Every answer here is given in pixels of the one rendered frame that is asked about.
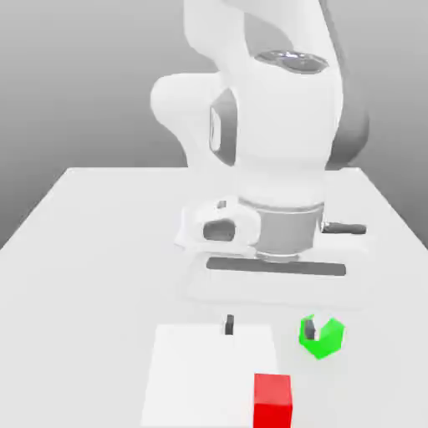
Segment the small red cube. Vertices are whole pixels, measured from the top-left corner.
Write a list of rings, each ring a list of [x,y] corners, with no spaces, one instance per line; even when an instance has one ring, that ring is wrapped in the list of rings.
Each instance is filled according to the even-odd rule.
[[[255,374],[252,428],[291,428],[293,395],[287,374]]]

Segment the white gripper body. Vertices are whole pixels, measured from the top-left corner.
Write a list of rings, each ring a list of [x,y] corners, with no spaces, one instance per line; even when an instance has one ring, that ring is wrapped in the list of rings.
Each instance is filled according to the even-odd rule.
[[[286,263],[195,252],[185,260],[184,294],[201,303],[360,308],[367,293],[365,248],[325,247]]]

